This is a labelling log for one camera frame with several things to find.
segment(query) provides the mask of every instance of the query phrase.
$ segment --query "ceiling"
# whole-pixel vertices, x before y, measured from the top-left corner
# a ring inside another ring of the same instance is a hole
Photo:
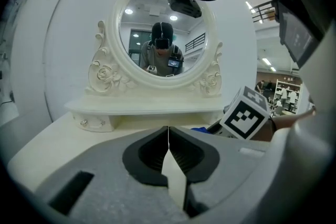
[[[247,1],[252,7],[255,7],[270,0],[245,1]],[[280,44],[280,38],[278,36],[279,24],[275,20],[264,21],[263,24],[256,22],[254,23],[254,26],[255,30],[257,32],[259,31],[259,34],[260,30],[276,30],[265,31],[264,35],[257,35],[258,71],[272,72],[270,66],[266,65],[262,58],[267,58],[270,61],[271,66],[277,70],[277,73],[289,74],[292,72],[293,69],[298,69],[298,65],[292,61],[287,48]]]
[[[293,69],[299,69],[298,65],[291,59],[287,48],[280,44],[279,37],[258,40],[257,50],[258,70],[265,69],[270,71],[270,66],[266,65],[262,58],[267,58],[277,72],[291,72]]]
[[[131,0],[127,8],[133,10],[132,14],[124,13],[122,23],[139,23],[153,25],[158,22],[170,23],[174,30],[187,32],[188,34],[203,19],[193,18],[170,9],[168,0]],[[170,16],[177,16],[176,21],[170,20]]]

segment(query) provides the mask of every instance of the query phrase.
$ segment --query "gray textured surface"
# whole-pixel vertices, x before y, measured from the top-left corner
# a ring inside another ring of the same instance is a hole
[[[47,178],[36,195],[49,202],[82,170],[95,176],[72,208],[70,218],[101,224],[177,223],[187,220],[188,216],[177,207],[167,188],[142,185],[124,168],[122,154],[127,146],[157,130],[93,146]]]
[[[181,127],[178,129],[215,147],[219,152],[218,167],[210,178],[205,182],[191,185],[195,199],[210,208],[216,206],[237,189],[263,158],[249,156],[239,152],[239,150],[244,147],[265,152],[269,146],[268,142],[204,135]]]
[[[248,214],[258,206],[271,185],[282,160],[287,134],[288,129],[278,130],[274,134],[266,153],[260,158],[259,164],[234,192],[211,210],[183,223],[242,223]],[[216,195],[217,191],[220,190],[212,190],[212,194]]]

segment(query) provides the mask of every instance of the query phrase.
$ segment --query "carved rose decoration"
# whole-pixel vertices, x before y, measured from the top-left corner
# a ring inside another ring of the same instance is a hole
[[[196,87],[200,87],[200,90],[208,95],[216,94],[221,88],[221,84],[222,80],[218,72],[215,74],[205,72],[202,74],[201,79],[194,83]]]
[[[218,44],[214,61],[208,69],[201,75],[200,79],[190,85],[189,90],[198,89],[203,95],[216,95],[222,86],[222,76],[218,64],[218,58],[221,56],[220,48],[222,43]]]
[[[90,86],[97,92],[115,92],[117,90],[125,92],[127,88],[134,88],[135,83],[125,76],[114,63],[112,56],[104,44],[104,24],[102,21],[98,24],[100,33],[96,38],[100,42],[100,48],[96,52],[89,69]]]

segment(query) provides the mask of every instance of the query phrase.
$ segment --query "blue object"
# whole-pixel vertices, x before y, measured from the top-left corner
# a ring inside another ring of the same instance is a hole
[[[206,134],[212,134],[206,130],[206,127],[201,127],[201,128],[191,128],[191,130],[198,131],[201,133],[206,133]]]

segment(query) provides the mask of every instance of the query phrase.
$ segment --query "white vanity table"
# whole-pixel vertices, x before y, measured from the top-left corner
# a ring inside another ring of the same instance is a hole
[[[130,0],[117,0],[107,21],[99,21],[97,52],[89,67],[84,96],[66,104],[66,115],[39,133],[9,162],[8,171],[35,191],[52,172],[106,140],[154,127],[209,126],[223,104],[215,17],[198,2],[206,27],[202,56],[178,76],[158,77],[142,70],[125,51],[119,35]]]

